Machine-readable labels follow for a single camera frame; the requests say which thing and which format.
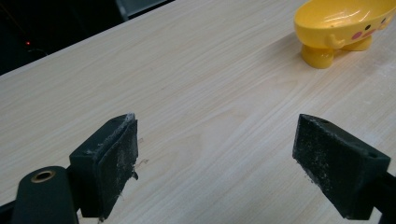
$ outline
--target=yellow plastic container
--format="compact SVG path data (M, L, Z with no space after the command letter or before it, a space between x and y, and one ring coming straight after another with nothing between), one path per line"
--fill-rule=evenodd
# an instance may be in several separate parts
M334 51L366 50L372 33L387 27L396 0L311 0L294 16L303 59L316 68L332 64Z

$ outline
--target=metal screw hole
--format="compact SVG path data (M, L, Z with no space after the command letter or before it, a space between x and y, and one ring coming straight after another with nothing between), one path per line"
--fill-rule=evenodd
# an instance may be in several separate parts
M32 182L36 184L42 183L53 178L54 176L55 176L55 171L51 171L51 170L42 171L32 177Z

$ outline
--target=black rubber pad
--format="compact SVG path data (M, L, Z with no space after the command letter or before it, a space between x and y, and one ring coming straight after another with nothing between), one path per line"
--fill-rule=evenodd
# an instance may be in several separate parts
M107 218L126 181L137 179L137 120L111 119L70 155L75 201L84 217Z
M300 115L292 156L343 217L370 217L374 206L365 188L387 172L390 157L329 121L308 115Z

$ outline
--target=black clamp jaw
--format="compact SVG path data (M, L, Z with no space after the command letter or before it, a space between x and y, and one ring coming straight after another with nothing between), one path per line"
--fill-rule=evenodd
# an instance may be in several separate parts
M292 156L342 217L396 223L396 177L390 157L325 119L300 115Z
M0 223L78 223L106 219L131 177L137 151L137 120L126 114L109 120L69 157L67 169L49 166L25 176L17 199L0 207Z

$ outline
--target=cartoon face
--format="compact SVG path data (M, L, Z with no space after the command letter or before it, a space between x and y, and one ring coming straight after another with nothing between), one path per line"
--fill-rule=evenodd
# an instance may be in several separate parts
M372 35L380 26L382 26L383 24L385 24L385 22L387 21L387 18L384 18L381 21L381 24L379 24L379 26L377 28L373 28L371 24L368 24L365 28L364 31L358 31L356 34L354 34L351 39L352 40L356 40L358 38L365 38L369 35Z

